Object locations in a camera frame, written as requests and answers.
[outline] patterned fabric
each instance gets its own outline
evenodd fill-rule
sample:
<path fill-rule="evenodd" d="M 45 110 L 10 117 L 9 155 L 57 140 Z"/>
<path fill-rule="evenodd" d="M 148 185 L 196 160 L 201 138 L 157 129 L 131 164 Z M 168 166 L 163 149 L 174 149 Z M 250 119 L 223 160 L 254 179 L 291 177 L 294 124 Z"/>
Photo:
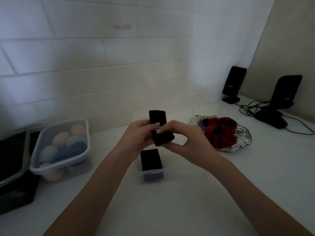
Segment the patterned fabric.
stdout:
<path fill-rule="evenodd" d="M 201 116 L 201 115 L 196 116 L 196 121 L 198 123 L 198 126 L 201 127 L 203 132 L 204 132 L 204 126 L 203 126 L 202 120 L 210 119 L 210 118 L 217 118 L 217 116 Z M 237 151 L 240 147 L 246 147 L 252 144 L 252 136 L 250 135 L 250 132 L 245 127 L 240 126 L 239 124 L 237 124 L 237 127 L 234 130 L 234 135 L 237 137 L 237 142 L 233 146 L 222 148 L 222 149 L 216 149 L 216 150 L 223 151 L 223 152 L 234 152 L 234 151 Z"/>

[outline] clear plastic container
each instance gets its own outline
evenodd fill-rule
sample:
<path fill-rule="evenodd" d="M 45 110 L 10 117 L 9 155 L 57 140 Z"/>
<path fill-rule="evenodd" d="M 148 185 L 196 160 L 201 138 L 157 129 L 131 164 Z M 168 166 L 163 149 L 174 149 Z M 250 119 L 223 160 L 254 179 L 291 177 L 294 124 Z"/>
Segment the clear plastic container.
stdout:
<path fill-rule="evenodd" d="M 47 181 L 60 181 L 91 170 L 89 123 L 68 120 L 44 128 L 37 140 L 29 170 Z"/>
<path fill-rule="evenodd" d="M 188 125 L 198 125 L 194 112 L 191 108 L 178 109 L 176 112 L 167 114 L 167 120 L 177 120 Z M 180 134 L 174 134 L 173 143 L 184 145 L 187 138 Z M 142 171 L 141 156 L 135 160 L 137 177 L 140 183 L 156 183 L 165 181 L 189 180 L 204 174 L 204 171 L 188 162 L 186 159 L 177 155 L 164 147 L 151 145 L 144 150 L 158 149 L 163 169 Z M 148 182 L 145 178 L 156 178 L 158 180 Z"/>

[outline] white countertop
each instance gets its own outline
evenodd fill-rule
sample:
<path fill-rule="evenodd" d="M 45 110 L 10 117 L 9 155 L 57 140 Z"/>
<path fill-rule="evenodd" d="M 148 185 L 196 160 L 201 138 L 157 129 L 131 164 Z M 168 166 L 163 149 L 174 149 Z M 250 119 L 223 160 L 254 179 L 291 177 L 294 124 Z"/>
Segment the white countertop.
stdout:
<path fill-rule="evenodd" d="M 248 104 L 242 97 L 239 104 Z M 315 136 L 278 130 L 242 115 L 236 105 L 223 101 L 192 108 L 195 115 L 230 117 L 249 129 L 253 144 L 234 153 L 222 153 L 259 189 L 315 233 Z M 182 120 L 191 109 L 168 115 Z M 307 132 L 301 123 L 286 118 L 288 128 Z M 315 124 L 304 121 L 315 129 Z M 118 142 L 126 127 L 91 135 L 94 167 L 83 175 L 58 182 L 41 181 L 32 204 L 0 216 L 2 236 L 40 236 L 68 206 L 101 160 Z M 166 150 L 179 164 L 190 163 Z M 210 174 L 192 168 L 183 175 L 143 184 L 136 164 L 128 169 L 96 235 L 257 235 L 227 191 Z"/>

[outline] black speaker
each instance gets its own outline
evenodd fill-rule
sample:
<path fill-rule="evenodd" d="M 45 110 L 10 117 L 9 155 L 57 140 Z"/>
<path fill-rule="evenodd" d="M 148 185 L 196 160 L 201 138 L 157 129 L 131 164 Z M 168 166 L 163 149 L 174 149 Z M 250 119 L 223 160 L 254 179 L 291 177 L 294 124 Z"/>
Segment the black speaker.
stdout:
<path fill-rule="evenodd" d="M 275 87 L 269 106 L 262 109 L 282 109 L 293 106 L 293 100 L 300 86 L 302 75 L 282 76 Z"/>
<path fill-rule="evenodd" d="M 225 86 L 223 88 L 222 93 L 229 96 L 228 98 L 224 98 L 223 101 L 229 104 L 239 102 L 238 92 L 243 84 L 247 73 L 247 69 L 233 66 L 227 77 Z"/>

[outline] container lid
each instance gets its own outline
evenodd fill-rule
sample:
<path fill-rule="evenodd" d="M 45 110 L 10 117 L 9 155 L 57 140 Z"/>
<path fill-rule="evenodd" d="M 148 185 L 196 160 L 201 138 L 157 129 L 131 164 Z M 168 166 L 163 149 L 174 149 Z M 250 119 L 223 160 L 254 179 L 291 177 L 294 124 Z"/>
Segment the container lid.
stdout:
<path fill-rule="evenodd" d="M 30 171 L 40 175 L 85 160 L 90 150 L 86 119 L 67 120 L 44 128 L 31 156 Z"/>

